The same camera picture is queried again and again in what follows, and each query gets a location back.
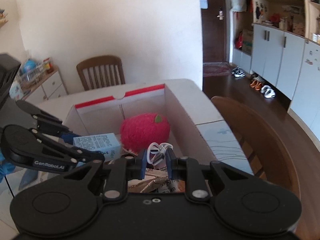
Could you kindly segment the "white drawer side cabinet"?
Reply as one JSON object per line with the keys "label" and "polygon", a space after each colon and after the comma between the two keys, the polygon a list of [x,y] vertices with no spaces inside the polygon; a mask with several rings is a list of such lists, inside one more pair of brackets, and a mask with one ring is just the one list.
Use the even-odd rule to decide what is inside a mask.
{"label": "white drawer side cabinet", "polygon": [[57,66],[53,66],[52,72],[46,73],[37,83],[24,91],[23,100],[34,105],[68,95]]}

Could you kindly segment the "black white sneakers pair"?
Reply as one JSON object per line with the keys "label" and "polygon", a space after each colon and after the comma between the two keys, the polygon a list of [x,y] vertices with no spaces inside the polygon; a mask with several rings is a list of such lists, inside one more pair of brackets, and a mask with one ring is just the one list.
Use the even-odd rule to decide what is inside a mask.
{"label": "black white sneakers pair", "polygon": [[246,73],[239,67],[232,69],[232,75],[235,78],[242,78],[246,76]]}

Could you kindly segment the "hanging tote bag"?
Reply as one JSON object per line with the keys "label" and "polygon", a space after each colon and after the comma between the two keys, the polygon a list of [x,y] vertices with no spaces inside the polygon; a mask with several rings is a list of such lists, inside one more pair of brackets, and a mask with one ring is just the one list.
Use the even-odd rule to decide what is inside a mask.
{"label": "hanging tote bag", "polygon": [[231,0],[232,12],[245,12],[247,10],[246,0]]}

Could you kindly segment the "blue globe toy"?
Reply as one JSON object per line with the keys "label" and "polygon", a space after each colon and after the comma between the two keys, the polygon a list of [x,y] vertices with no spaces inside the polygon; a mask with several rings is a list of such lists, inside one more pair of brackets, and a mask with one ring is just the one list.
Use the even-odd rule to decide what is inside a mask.
{"label": "blue globe toy", "polygon": [[29,72],[29,71],[32,71],[33,69],[35,69],[37,67],[37,62],[35,62],[34,60],[32,60],[32,59],[28,59],[25,63],[24,63],[24,65],[23,65],[23,67],[22,67],[22,69],[21,69],[21,72],[23,73],[23,74],[25,74],[25,73],[27,73],[27,72]]}

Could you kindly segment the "patterned door mat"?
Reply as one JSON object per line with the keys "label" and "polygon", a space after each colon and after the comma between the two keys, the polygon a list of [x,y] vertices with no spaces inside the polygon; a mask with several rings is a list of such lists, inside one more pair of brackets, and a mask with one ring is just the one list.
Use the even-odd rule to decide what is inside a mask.
{"label": "patterned door mat", "polygon": [[205,62],[203,64],[203,77],[229,76],[232,66],[228,62]]}

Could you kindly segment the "orange shoes pair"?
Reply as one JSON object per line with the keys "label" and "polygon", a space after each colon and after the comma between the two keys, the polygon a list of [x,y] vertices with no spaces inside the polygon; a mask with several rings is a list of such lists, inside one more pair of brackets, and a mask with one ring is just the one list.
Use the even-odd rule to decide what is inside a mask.
{"label": "orange shoes pair", "polygon": [[263,87],[263,83],[258,80],[253,80],[252,83],[250,84],[250,87],[255,89],[256,91],[259,91]]}

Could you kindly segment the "small light blue carton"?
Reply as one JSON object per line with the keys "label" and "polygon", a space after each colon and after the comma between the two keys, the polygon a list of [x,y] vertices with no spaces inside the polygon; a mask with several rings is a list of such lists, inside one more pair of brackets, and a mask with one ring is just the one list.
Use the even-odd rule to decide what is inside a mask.
{"label": "small light blue carton", "polygon": [[102,153],[106,161],[120,158],[121,145],[114,133],[74,137],[73,145],[88,151]]}

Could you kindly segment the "red cardboard shoe box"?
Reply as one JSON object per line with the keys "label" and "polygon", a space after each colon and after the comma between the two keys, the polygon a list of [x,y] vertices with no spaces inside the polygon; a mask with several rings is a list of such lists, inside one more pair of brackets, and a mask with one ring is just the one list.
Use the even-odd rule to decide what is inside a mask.
{"label": "red cardboard shoe box", "polygon": [[189,80],[121,85],[39,105],[18,100],[1,118],[2,161],[13,167],[62,174],[141,153],[140,167],[163,169],[174,151],[252,173],[230,127]]}

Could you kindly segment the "light blue cupboard unit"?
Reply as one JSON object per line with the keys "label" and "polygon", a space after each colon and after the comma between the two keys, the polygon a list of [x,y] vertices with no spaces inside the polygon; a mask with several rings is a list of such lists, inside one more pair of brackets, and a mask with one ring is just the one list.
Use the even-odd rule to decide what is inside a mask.
{"label": "light blue cupboard unit", "polygon": [[243,38],[251,51],[234,49],[232,63],[285,95],[290,110],[319,138],[319,44],[261,24]]}

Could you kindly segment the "clear plastic container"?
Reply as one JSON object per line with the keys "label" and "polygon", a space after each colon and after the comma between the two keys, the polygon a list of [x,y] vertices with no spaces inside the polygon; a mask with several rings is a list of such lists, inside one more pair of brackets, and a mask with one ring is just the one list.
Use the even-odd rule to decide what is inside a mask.
{"label": "clear plastic container", "polygon": [[35,68],[29,70],[25,74],[21,76],[22,82],[34,82],[35,80],[39,79],[43,74],[46,73],[46,69],[43,65],[39,64]]}

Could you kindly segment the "brown wooden chair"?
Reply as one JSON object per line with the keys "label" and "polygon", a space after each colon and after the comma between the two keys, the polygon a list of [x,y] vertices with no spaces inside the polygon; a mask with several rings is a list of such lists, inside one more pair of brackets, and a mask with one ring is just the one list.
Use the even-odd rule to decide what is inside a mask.
{"label": "brown wooden chair", "polygon": [[113,55],[92,57],[76,66],[84,90],[125,84],[122,61]]}
{"label": "brown wooden chair", "polygon": [[296,168],[275,130],[243,103],[221,96],[211,101],[235,135],[254,176],[280,185],[300,198]]}

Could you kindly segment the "blue patterned tissue box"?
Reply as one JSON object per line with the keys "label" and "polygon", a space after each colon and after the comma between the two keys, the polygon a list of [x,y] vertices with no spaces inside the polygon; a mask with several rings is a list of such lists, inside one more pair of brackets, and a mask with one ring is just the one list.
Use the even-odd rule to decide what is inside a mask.
{"label": "blue patterned tissue box", "polygon": [[20,83],[15,80],[9,90],[9,96],[14,100],[21,100],[24,97],[24,92],[21,89]]}

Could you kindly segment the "dark wooden door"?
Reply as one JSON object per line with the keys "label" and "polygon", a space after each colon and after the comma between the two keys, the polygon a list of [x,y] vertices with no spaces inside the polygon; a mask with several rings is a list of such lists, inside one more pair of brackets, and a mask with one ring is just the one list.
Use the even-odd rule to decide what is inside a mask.
{"label": "dark wooden door", "polygon": [[200,0],[204,63],[226,59],[226,0]]}

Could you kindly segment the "pink fluffy strawberry plush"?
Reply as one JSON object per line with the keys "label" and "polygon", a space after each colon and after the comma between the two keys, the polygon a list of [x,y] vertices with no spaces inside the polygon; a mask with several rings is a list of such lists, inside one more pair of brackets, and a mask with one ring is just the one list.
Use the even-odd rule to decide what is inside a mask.
{"label": "pink fluffy strawberry plush", "polygon": [[123,148],[133,153],[147,149],[153,142],[166,142],[170,134],[167,118],[157,113],[144,113],[125,119],[120,126]]}

